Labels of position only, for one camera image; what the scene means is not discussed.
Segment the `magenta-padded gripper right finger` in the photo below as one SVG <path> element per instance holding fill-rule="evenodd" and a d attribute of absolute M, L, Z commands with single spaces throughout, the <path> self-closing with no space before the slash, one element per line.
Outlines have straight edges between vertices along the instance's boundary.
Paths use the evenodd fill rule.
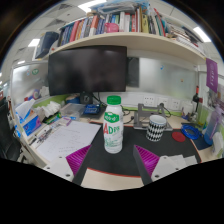
<path fill-rule="evenodd" d="M 133 146 L 133 156 L 144 185 L 198 163 L 197 152 L 155 154 L 141 146 Z"/>

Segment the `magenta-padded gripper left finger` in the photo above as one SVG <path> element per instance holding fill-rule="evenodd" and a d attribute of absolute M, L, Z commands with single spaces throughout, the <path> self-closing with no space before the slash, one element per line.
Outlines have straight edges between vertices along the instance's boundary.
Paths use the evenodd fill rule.
<path fill-rule="evenodd" d="M 88 145 L 68 156 L 58 156 L 46 165 L 44 170 L 67 181 L 72 181 L 78 174 L 78 171 L 80 170 L 90 148 L 91 146 Z"/>

